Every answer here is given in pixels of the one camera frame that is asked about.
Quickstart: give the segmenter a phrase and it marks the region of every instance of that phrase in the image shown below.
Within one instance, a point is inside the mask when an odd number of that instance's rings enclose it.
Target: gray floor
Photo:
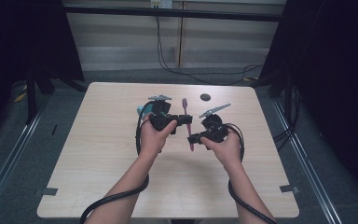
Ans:
[[[232,72],[238,70],[241,71],[241,69],[226,68],[187,69],[186,71]],[[247,73],[246,76],[258,77],[259,72],[260,69],[255,69]],[[192,77],[175,75],[162,69],[86,72],[85,78],[85,85],[89,85],[93,81],[203,84]],[[240,80],[241,75],[203,75],[197,76],[197,78],[213,84],[224,85]],[[248,84],[249,82],[242,81],[236,85],[247,86]],[[0,223],[78,222],[76,219],[43,219],[36,214],[36,208],[41,198],[40,195],[34,193],[47,185],[85,94],[71,89],[59,80],[54,80],[54,85],[57,90],[53,95],[47,97],[38,95],[39,105],[43,104],[45,98],[47,99],[46,107],[0,195]],[[13,90],[13,98],[20,90],[20,88]],[[274,107],[273,99],[268,96],[268,88],[258,88],[256,93],[272,135],[281,133],[283,127]],[[24,121],[26,121],[26,109],[26,101],[19,103],[9,101],[1,114],[0,169],[21,135]],[[341,222],[358,223],[358,183],[337,160],[329,145],[321,139],[318,129],[304,105],[300,109],[296,134],[337,209]],[[282,148],[280,156],[289,182],[299,189],[296,201],[300,208],[300,215],[296,218],[280,219],[279,223],[329,223],[290,143]]]

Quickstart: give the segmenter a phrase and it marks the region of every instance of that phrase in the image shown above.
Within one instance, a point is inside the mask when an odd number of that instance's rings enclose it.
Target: small round object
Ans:
[[[207,94],[207,93],[203,93],[201,96],[200,96],[201,100],[203,101],[210,101],[211,100],[211,95]]]

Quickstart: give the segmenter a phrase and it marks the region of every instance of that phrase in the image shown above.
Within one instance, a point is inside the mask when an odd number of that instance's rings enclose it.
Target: wooden table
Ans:
[[[200,99],[211,95],[209,102]],[[137,157],[136,108],[147,97],[172,97],[170,113],[193,116],[192,132],[204,131],[198,115],[226,103],[217,112],[225,123],[234,123],[243,132],[243,166],[257,192],[275,217],[296,217],[299,213],[293,192],[282,193],[288,185],[282,162],[254,89],[196,85],[92,83],[77,113],[48,188],[55,196],[44,195],[40,217],[80,217],[91,203],[101,199],[121,178]],[[150,171],[150,184],[140,194],[132,217],[214,218],[237,217],[227,190],[228,177],[222,164],[204,145],[190,151],[186,126],[170,135]]]

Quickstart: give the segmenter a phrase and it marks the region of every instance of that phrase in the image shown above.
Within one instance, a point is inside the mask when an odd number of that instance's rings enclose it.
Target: person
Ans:
[[[141,186],[159,152],[164,148],[167,137],[175,127],[176,120],[173,120],[165,129],[158,132],[149,121],[146,121],[142,126],[141,151],[138,158],[105,196],[136,189]],[[222,143],[215,143],[205,137],[201,138],[201,142],[210,148],[216,158],[223,164],[236,194],[253,208],[274,220],[274,217],[258,196],[251,180],[243,169],[239,153],[240,141],[238,136],[233,132],[228,132],[226,140]],[[97,207],[91,212],[85,223],[130,223],[138,196],[139,194],[135,194]],[[263,220],[248,212],[239,204],[237,204],[237,211],[240,223],[264,223]]]

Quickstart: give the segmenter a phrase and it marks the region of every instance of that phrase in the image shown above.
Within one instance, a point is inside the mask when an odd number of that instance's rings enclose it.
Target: controller cable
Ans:
[[[143,114],[145,112],[145,109],[148,105],[153,104],[153,102],[148,102],[145,104],[145,106],[142,108],[141,112],[139,113],[139,118],[138,118],[138,123],[137,123],[137,129],[136,129],[136,135],[135,135],[135,139],[136,139],[136,150],[137,153],[139,155],[140,151],[141,151],[141,130],[142,130],[142,126],[146,123],[149,122],[149,120],[144,121],[141,124],[141,120],[143,117]],[[224,124],[225,127],[227,127],[228,129],[230,129],[231,131],[233,131],[240,139],[240,158],[241,161],[243,160],[243,155],[244,155],[244,143],[243,143],[243,135],[242,132],[240,130],[240,128],[234,124]],[[136,189],[131,189],[128,191],[124,191],[124,192],[120,192],[117,194],[113,194],[107,197],[102,198],[101,200],[98,200],[95,203],[92,203],[88,208],[86,208],[86,210],[83,212],[83,214],[81,215],[80,218],[80,224],[85,223],[87,216],[89,215],[89,213],[94,210],[95,208],[106,204],[106,203],[111,203],[112,201],[116,201],[122,198],[126,198],[126,197],[130,197],[132,195],[138,194],[140,192],[142,192],[143,190],[145,190],[147,188],[149,184],[149,175],[146,176],[146,179],[144,181],[144,183]],[[237,196],[237,194],[235,193],[234,189],[231,186],[231,182],[228,180],[228,192],[231,195],[231,197],[234,199],[234,201],[238,204],[240,204],[242,207],[244,207],[245,209],[247,209],[248,211],[250,211],[252,214],[254,214],[255,216],[261,218],[262,220],[264,220],[266,223],[268,224],[276,224],[275,221],[273,221],[272,219],[270,219],[269,217],[267,217],[266,215],[262,214],[261,212],[257,211],[256,209],[254,209],[250,204],[244,202],[240,197]]]

